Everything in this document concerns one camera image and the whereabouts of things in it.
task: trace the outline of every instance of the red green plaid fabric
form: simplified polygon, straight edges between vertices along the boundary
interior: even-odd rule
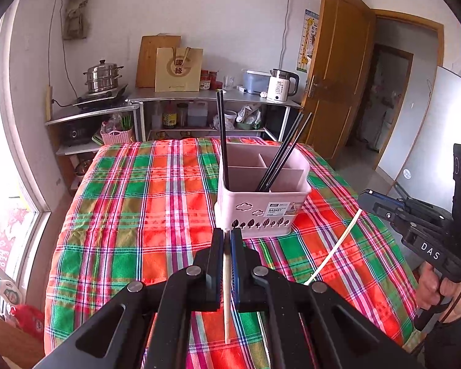
[[[241,143],[269,143],[232,139]],[[358,209],[353,190],[314,151],[312,192],[290,234],[245,240],[264,265],[305,282]],[[191,265],[215,226],[218,139],[149,141],[99,150],[65,218],[45,305],[49,353],[132,280],[166,280]],[[413,332],[416,281],[391,234],[362,213],[321,272],[333,287],[399,345]],[[187,367],[268,367],[255,313],[194,313]]]

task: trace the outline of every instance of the black chopstick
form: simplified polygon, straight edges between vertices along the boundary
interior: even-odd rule
[[[224,92],[217,91],[217,114],[219,115],[220,124],[220,159],[222,160],[222,169],[224,171],[224,187],[229,190],[229,165],[227,163],[227,136],[226,120],[224,117]]]
[[[289,130],[289,133],[287,134],[283,143],[281,143],[280,147],[278,148],[277,153],[275,154],[275,157],[273,158],[273,161],[271,161],[271,164],[268,166],[268,169],[266,170],[261,181],[259,182],[259,185],[256,188],[257,193],[259,193],[262,190],[262,188],[265,186],[265,184],[268,182],[273,171],[275,170],[275,166],[280,162],[281,158],[284,156],[286,148],[289,145],[290,141],[292,140],[294,133],[297,131],[297,128],[299,127],[300,121],[303,116],[304,116],[303,113],[299,112],[298,115],[295,117],[294,123],[292,124]]]
[[[271,188],[271,186],[273,185],[273,182],[277,179],[278,174],[280,173],[280,171],[281,171],[282,168],[284,167],[286,161],[287,161],[288,158],[290,157],[290,154],[292,154],[292,151],[294,150],[295,145],[296,145],[297,142],[299,141],[300,136],[301,136],[302,133],[304,132],[304,129],[306,128],[306,126],[307,126],[307,124],[309,123],[309,120],[311,119],[312,116],[313,116],[312,113],[309,113],[309,115],[307,115],[306,121],[304,122],[304,124],[302,125],[302,127],[301,127],[299,133],[297,134],[297,136],[295,136],[294,141],[292,141],[292,144],[290,145],[290,147],[289,147],[288,150],[286,151],[283,160],[280,162],[280,164],[278,165],[278,167],[276,168],[276,170],[273,172],[273,175],[271,176],[270,180],[267,182],[266,186],[263,188],[263,193],[267,193],[268,191],[270,191],[270,188]]]

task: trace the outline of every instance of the white electric kettle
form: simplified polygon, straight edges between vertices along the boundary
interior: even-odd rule
[[[299,75],[293,72],[274,69],[270,71],[271,78],[268,85],[267,100],[270,101],[287,101],[290,96],[296,95],[299,88]],[[290,78],[295,79],[294,90],[289,93]]]

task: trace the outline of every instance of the pink plastic basket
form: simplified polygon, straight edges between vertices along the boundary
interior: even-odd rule
[[[222,161],[215,219],[221,229],[241,229],[243,238],[283,236],[311,192],[310,165],[294,149],[268,193],[256,193],[259,181],[278,150],[275,145],[227,143],[229,188],[224,187]]]
[[[133,128],[123,132],[113,130],[109,133],[103,133],[101,131],[101,137],[105,145],[133,143],[133,141],[135,141],[135,137],[133,137]]]

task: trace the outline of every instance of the window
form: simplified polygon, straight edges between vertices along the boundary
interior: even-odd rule
[[[18,285],[44,206],[28,192],[25,177],[20,175],[22,168],[16,164],[14,146],[7,140],[8,125],[2,112],[0,106],[0,279],[7,278]]]

